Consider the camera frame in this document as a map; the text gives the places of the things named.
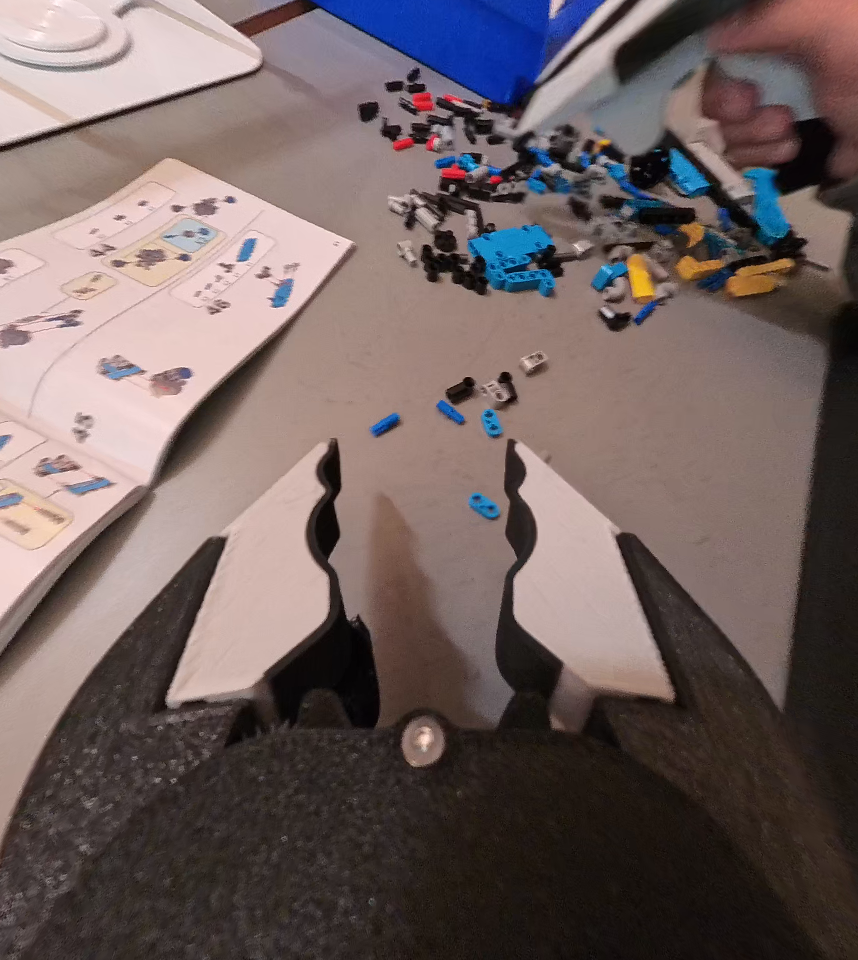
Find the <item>large blue frame block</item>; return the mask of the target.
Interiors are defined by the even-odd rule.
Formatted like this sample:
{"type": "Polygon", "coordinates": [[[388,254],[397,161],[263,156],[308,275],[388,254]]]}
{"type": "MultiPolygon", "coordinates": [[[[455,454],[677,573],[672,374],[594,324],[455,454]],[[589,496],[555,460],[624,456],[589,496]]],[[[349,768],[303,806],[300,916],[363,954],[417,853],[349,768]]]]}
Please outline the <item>large blue frame block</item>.
{"type": "Polygon", "coordinates": [[[489,288],[506,293],[536,291],[555,294],[555,275],[548,263],[555,257],[553,238],[539,225],[480,234],[467,241],[472,260],[482,258],[489,288]]]}

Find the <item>instruction booklet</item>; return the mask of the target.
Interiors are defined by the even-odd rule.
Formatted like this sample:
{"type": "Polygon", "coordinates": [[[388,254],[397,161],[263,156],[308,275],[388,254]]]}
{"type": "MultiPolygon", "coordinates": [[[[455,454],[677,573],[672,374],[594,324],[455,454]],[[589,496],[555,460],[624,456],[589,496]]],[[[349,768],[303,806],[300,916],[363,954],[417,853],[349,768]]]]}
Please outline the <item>instruction booklet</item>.
{"type": "Polygon", "coordinates": [[[354,246],[171,158],[0,242],[0,656],[354,246]]]}

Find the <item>light blue blade piece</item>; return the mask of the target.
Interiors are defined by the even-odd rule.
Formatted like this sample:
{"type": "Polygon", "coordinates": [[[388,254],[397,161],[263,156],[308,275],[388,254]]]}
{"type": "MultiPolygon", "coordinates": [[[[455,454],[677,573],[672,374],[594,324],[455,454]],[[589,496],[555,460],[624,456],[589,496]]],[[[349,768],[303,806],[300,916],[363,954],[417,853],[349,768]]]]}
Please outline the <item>light blue blade piece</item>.
{"type": "Polygon", "coordinates": [[[756,237],[770,247],[785,239],[792,230],[780,205],[781,193],[775,182],[777,173],[766,167],[750,167],[743,177],[752,184],[751,217],[756,224],[756,237]]]}

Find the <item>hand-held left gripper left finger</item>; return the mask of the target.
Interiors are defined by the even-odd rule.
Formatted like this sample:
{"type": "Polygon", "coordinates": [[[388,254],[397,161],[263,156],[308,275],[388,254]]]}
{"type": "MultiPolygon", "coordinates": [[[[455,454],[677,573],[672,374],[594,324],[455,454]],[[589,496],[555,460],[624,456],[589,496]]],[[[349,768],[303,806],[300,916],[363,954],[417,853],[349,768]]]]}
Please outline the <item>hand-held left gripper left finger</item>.
{"type": "Polygon", "coordinates": [[[222,533],[222,550],[166,693],[166,707],[256,706],[289,720],[306,690],[345,669],[339,443],[316,444],[222,533]]]}

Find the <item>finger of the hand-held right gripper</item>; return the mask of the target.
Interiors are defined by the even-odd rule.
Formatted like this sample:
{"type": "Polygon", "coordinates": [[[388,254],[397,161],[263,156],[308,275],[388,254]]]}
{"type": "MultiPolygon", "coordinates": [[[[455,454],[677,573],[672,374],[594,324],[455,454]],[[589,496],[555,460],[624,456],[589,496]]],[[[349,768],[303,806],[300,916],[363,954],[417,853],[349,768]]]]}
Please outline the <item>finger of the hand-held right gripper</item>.
{"type": "Polygon", "coordinates": [[[535,82],[542,84],[629,15],[637,1],[570,2],[560,12],[562,27],[551,37],[547,59],[535,82]]]}
{"type": "Polygon", "coordinates": [[[626,152],[663,137],[667,102],[706,56],[707,6],[635,6],[555,76],[534,83],[514,133],[542,135],[580,117],[626,152]]]}

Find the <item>blue bin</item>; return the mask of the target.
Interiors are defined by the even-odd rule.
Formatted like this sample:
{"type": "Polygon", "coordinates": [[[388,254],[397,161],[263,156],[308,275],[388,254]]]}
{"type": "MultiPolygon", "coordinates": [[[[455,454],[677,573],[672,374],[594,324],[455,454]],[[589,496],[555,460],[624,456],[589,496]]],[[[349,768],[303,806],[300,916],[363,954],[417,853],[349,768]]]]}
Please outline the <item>blue bin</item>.
{"type": "Polygon", "coordinates": [[[318,1],[325,12],[499,103],[521,98],[600,1],[318,1]]]}

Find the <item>white stand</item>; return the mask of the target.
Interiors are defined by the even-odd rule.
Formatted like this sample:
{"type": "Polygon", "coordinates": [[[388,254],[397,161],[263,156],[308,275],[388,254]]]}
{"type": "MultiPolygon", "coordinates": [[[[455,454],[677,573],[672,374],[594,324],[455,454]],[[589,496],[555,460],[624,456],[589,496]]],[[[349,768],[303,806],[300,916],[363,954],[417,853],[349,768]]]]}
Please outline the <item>white stand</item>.
{"type": "Polygon", "coordinates": [[[254,42],[198,2],[0,2],[0,148],[262,64],[254,42]]]}

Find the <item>black wheel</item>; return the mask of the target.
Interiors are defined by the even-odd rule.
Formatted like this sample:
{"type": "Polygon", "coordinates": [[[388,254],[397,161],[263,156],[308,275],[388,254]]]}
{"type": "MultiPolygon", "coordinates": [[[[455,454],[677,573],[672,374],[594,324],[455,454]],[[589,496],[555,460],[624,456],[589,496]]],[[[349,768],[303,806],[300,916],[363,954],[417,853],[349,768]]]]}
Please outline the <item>black wheel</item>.
{"type": "Polygon", "coordinates": [[[627,159],[627,180],[633,188],[649,192],[669,177],[671,165],[671,152],[664,148],[632,155],[627,159]]]}

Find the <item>pile of small building parts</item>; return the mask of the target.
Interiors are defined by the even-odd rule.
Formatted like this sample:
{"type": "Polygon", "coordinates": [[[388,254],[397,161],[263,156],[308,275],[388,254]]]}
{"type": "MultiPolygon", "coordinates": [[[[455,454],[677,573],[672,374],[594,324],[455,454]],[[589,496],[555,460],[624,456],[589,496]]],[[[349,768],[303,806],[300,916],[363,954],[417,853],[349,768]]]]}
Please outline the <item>pile of small building parts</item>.
{"type": "Polygon", "coordinates": [[[448,277],[475,294],[488,287],[482,258],[472,260],[467,241],[480,234],[537,225],[556,253],[548,266],[557,283],[566,267],[591,256],[601,263],[590,290],[602,299],[597,315],[613,332],[642,325],[677,294],[675,282],[698,291],[746,299],[779,290],[803,263],[807,240],[792,226],[770,246],[756,237],[752,200],[735,202],[679,140],[664,130],[654,148],[684,151],[711,182],[703,197],[683,198],[668,179],[649,192],[627,180],[625,151],[602,129],[582,136],[562,124],[549,133],[517,137],[507,104],[465,95],[435,96],[413,68],[385,82],[399,121],[375,100],[360,102],[359,121],[378,129],[401,154],[430,154],[435,186],[411,188],[387,198],[388,210],[406,229],[421,227],[422,246],[407,239],[398,256],[422,269],[428,282],[448,277]]]}

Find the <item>light grey panel block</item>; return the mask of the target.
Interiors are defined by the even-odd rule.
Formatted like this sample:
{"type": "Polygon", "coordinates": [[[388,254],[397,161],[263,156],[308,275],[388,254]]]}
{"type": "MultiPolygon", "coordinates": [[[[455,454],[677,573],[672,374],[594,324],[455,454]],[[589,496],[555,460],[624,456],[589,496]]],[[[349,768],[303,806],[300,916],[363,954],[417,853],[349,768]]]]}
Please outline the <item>light grey panel block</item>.
{"type": "Polygon", "coordinates": [[[688,149],[707,171],[706,176],[723,190],[733,201],[745,204],[754,196],[752,183],[733,169],[718,153],[707,144],[696,141],[688,149]]]}

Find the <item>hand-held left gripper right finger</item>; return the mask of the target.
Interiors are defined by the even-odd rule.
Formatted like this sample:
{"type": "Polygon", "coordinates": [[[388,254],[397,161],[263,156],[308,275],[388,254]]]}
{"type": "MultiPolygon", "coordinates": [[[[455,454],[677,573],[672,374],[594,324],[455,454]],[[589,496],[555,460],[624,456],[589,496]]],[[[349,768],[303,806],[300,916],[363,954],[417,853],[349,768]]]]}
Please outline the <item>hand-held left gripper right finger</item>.
{"type": "Polygon", "coordinates": [[[550,727],[581,732],[606,698],[674,704],[670,672],[627,568],[619,528],[527,445],[507,443],[507,570],[496,632],[513,692],[550,727]]]}

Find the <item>light blue panel block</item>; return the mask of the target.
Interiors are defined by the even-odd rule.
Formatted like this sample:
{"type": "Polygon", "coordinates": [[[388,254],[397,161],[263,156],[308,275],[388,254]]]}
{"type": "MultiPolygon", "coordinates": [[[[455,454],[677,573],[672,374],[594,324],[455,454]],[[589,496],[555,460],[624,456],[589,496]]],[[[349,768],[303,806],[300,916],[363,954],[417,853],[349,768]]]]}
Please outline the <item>light blue panel block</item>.
{"type": "Polygon", "coordinates": [[[668,181],[675,193],[683,198],[694,199],[710,192],[711,182],[683,150],[670,148],[669,159],[668,181]]]}

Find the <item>person's right hand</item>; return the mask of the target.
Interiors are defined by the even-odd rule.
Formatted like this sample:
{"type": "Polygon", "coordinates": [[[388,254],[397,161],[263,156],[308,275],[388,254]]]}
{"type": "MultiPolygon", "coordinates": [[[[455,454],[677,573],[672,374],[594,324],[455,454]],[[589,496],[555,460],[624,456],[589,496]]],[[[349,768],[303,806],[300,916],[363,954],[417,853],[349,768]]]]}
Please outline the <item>person's right hand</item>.
{"type": "MultiPolygon", "coordinates": [[[[835,138],[830,178],[858,177],[858,1],[755,2],[718,22],[708,46],[717,56],[780,56],[802,71],[835,138]]],[[[719,124],[726,158],[735,168],[773,167],[798,154],[790,109],[761,104],[754,86],[717,67],[706,74],[702,111],[719,124]]]]}

